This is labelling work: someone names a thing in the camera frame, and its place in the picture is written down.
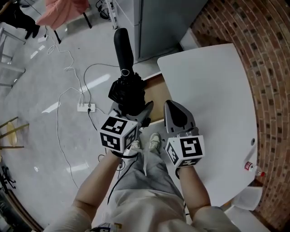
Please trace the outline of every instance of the forearm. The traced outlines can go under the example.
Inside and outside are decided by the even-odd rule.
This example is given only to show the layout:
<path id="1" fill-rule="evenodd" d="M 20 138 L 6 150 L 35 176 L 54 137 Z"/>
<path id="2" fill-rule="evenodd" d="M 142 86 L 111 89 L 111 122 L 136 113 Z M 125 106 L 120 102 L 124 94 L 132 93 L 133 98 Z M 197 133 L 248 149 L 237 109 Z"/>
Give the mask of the forearm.
<path id="1" fill-rule="evenodd" d="M 208 192 L 193 166 L 180 168 L 179 179 L 184 201 L 190 217 L 193 218 L 197 210 L 204 206 L 210 206 Z"/>
<path id="2" fill-rule="evenodd" d="M 109 151 L 77 192 L 74 205 L 86 211 L 92 220 L 106 196 L 119 163 L 120 158 Z"/>

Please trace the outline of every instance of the gray cabinet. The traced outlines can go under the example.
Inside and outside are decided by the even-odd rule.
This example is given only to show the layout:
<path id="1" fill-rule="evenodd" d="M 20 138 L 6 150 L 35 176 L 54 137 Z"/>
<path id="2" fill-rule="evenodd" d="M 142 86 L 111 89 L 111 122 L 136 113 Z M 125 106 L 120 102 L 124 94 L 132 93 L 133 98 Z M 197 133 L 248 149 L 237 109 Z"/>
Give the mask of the gray cabinet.
<path id="1" fill-rule="evenodd" d="M 115 0 L 117 24 L 127 28 L 135 60 L 175 46 L 207 0 Z"/>

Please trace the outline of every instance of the small bottle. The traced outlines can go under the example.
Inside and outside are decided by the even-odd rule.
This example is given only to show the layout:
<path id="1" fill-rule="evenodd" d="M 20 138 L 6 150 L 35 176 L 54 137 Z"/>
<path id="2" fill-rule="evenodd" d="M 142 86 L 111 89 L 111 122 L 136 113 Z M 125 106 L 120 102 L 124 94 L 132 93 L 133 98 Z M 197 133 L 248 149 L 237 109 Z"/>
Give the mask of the small bottle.
<path id="1" fill-rule="evenodd" d="M 265 172 L 263 172 L 259 166 L 254 165 L 253 163 L 251 163 L 249 161 L 247 161 L 245 163 L 244 168 L 245 168 L 245 170 L 247 170 L 249 172 L 255 172 L 255 176 L 264 176 L 265 175 Z"/>
<path id="2" fill-rule="evenodd" d="M 265 172 L 262 171 L 262 169 L 259 166 L 256 166 L 255 168 L 255 176 L 264 176 Z"/>

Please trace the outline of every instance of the beige shirt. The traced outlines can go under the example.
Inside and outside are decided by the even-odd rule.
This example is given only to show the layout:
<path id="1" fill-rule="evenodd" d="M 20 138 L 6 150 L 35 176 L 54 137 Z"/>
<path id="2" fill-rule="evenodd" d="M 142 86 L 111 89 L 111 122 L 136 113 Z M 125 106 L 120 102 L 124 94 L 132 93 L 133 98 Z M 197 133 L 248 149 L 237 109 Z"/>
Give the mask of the beige shirt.
<path id="1" fill-rule="evenodd" d="M 113 192 L 108 210 L 104 212 L 104 222 L 118 225 L 111 232 L 239 232 L 224 212 L 216 207 L 201 208 L 189 225 L 185 219 L 184 203 L 179 197 L 145 189 Z M 71 207 L 44 231 L 84 232 L 90 229 L 89 216 L 81 209 Z"/>

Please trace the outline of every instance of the wooden stool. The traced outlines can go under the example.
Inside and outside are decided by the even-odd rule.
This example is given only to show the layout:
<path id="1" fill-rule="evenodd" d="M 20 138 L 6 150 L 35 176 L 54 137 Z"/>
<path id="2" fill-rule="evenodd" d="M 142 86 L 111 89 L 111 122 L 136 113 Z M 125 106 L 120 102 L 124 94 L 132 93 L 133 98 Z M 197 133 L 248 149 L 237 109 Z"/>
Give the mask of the wooden stool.
<path id="1" fill-rule="evenodd" d="M 0 139 L 4 138 L 4 137 L 8 137 L 9 143 L 11 144 L 11 146 L 0 146 L 0 150 L 2 149 L 17 149 L 17 148 L 23 148 L 24 146 L 16 146 L 17 144 L 17 135 L 16 135 L 16 131 L 19 131 L 21 129 L 23 129 L 26 126 L 29 126 L 29 123 L 19 126 L 17 128 L 14 127 L 12 121 L 14 121 L 15 119 L 17 119 L 18 117 L 12 118 L 11 120 L 7 121 L 6 123 L 0 125 L 0 128 L 2 128 L 3 126 L 7 125 L 7 132 L 3 135 L 0 135 Z"/>

